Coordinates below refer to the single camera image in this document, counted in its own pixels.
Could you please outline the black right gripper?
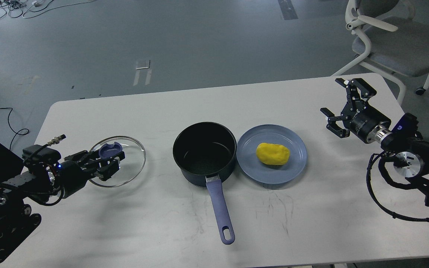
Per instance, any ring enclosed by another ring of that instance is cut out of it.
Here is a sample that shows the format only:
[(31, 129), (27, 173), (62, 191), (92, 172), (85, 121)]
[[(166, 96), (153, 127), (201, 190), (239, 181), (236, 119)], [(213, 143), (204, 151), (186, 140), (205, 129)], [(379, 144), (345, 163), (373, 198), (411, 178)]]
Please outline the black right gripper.
[[(391, 125), (391, 120), (386, 115), (368, 103), (377, 91), (362, 78), (352, 80), (336, 78), (335, 82), (345, 88), (347, 102), (338, 117), (327, 108), (320, 109), (320, 112), (326, 116), (326, 128), (339, 138), (349, 137), (352, 132), (363, 143), (371, 144), (374, 142), (378, 128), (388, 128)], [(336, 123), (350, 118), (353, 119), (349, 123), (349, 129), (341, 128)]]

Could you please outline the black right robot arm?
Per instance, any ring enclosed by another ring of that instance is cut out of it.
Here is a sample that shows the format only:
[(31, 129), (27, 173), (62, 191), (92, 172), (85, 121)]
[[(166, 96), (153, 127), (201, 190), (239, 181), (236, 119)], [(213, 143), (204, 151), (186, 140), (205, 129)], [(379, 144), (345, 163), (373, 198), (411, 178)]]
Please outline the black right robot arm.
[(391, 120), (368, 102), (377, 93), (371, 85), (361, 78), (336, 78), (335, 81), (346, 90), (347, 101), (339, 116), (321, 108), (327, 119), (326, 128), (339, 138), (354, 134), (365, 144), (377, 142), (382, 149), (380, 154), (371, 155), (366, 170), (371, 198), (393, 218), (429, 223), (429, 218), (407, 217), (381, 205), (371, 184), (372, 168), (378, 163), (378, 171), (388, 185), (403, 190), (419, 190), (425, 196), (426, 207), (429, 207), (429, 142), (418, 131), (417, 117), (405, 113), (390, 129)]

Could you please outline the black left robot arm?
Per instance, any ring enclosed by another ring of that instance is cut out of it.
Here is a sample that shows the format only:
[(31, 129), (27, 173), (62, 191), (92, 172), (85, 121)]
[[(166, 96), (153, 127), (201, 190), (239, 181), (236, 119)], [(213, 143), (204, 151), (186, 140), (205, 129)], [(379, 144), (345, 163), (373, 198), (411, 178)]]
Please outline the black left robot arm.
[(32, 145), (18, 157), (0, 144), (0, 263), (28, 238), (41, 223), (26, 198), (39, 205), (53, 206), (82, 189), (92, 178), (106, 181), (119, 171), (125, 158), (123, 147), (114, 142), (96, 151), (79, 151), (61, 162), (61, 154), (50, 146)]

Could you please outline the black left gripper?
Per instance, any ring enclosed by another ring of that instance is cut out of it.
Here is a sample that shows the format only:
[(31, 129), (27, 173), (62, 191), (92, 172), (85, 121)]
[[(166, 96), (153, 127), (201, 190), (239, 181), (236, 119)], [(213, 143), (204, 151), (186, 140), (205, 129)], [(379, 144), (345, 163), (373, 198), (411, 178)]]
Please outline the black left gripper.
[(64, 157), (64, 161), (56, 166), (56, 178), (66, 199), (83, 187), (92, 178), (102, 181), (109, 180), (120, 169), (120, 162), (125, 159), (124, 151), (115, 156), (102, 157), (99, 151), (79, 151)]

